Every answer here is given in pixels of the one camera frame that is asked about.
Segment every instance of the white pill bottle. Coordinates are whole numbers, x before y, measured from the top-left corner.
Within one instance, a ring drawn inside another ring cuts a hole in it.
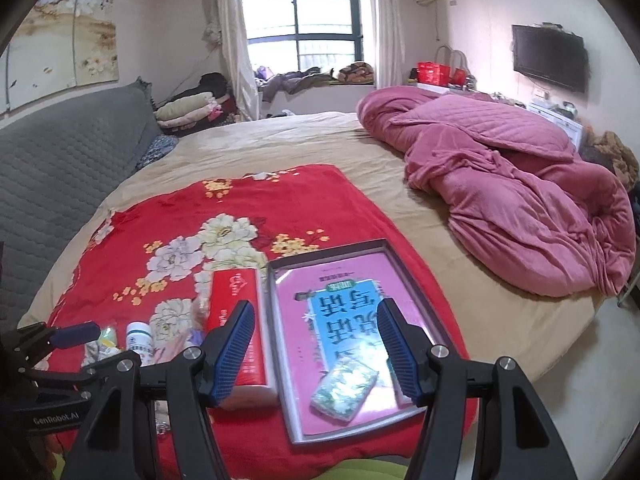
[[[134,321],[127,325],[127,350],[133,350],[140,355],[143,366],[151,364],[154,357],[154,338],[151,327],[141,321]]]

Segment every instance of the pink quilted comforter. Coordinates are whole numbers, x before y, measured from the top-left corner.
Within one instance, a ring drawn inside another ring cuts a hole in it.
[[[404,152],[409,186],[443,197],[453,234],[502,279],[544,296],[620,291],[636,246],[628,197],[559,127],[521,108],[407,86],[372,92],[358,118]]]

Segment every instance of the floor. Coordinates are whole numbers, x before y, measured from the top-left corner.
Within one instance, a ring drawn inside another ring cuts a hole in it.
[[[640,310],[607,300],[595,320],[534,385],[558,428],[579,480],[601,480],[640,420]],[[463,443],[456,480],[471,478],[475,429]]]

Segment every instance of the white dresser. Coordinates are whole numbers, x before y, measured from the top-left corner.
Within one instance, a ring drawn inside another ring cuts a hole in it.
[[[580,149],[580,144],[582,142],[582,125],[580,123],[567,119],[564,115],[535,103],[529,103],[527,105],[527,110],[544,117],[547,121],[551,121],[553,124],[560,126],[571,139],[575,149]]]

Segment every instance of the red floral blanket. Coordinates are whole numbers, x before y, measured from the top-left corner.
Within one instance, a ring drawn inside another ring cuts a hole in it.
[[[447,300],[418,253],[337,168],[321,165],[197,182],[114,213],[93,236],[50,323],[115,325],[122,343],[128,323],[153,317],[161,327],[156,338],[169,339],[188,326],[188,306],[196,290],[208,286],[203,270],[264,272],[267,260],[376,238],[398,252],[468,357]],[[55,351],[49,367],[75,371],[82,358],[82,348]],[[465,430],[475,416],[475,405],[469,406]],[[229,473],[250,480],[306,480],[348,458],[410,456],[422,423],[415,417],[361,438],[295,447],[279,407],[220,410],[214,418]],[[72,437],[67,433],[63,441]],[[159,447],[166,475],[178,478],[170,434],[159,437]]]

